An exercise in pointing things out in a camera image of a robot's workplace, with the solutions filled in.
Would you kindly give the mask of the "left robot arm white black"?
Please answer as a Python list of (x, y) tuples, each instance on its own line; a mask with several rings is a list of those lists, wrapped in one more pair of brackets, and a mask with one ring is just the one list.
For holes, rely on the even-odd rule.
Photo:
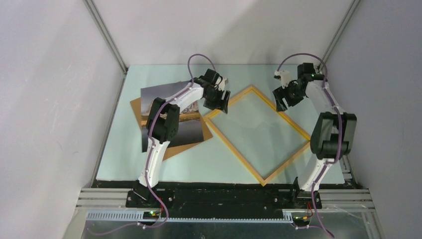
[(230, 91), (224, 89), (227, 82), (228, 79), (216, 70), (207, 69), (204, 75), (192, 78), (177, 93), (164, 99), (154, 99), (146, 122), (147, 158), (138, 184), (133, 189), (143, 206), (149, 208), (157, 202), (153, 187), (158, 184), (165, 151), (178, 133), (180, 113), (200, 99), (204, 99), (204, 107), (227, 113), (230, 96)]

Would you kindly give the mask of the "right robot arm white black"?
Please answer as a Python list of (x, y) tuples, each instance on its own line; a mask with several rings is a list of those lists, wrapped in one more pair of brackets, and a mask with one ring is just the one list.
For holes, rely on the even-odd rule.
[(305, 170), (295, 178), (289, 200), (295, 208), (304, 207), (317, 197), (317, 191), (329, 168), (352, 149), (357, 116), (338, 104), (329, 88), (326, 75), (318, 73), (312, 63), (297, 67), (297, 79), (288, 71), (276, 70), (280, 87), (273, 90), (276, 110), (284, 112), (305, 98), (310, 99), (318, 119), (310, 138), (312, 152)]

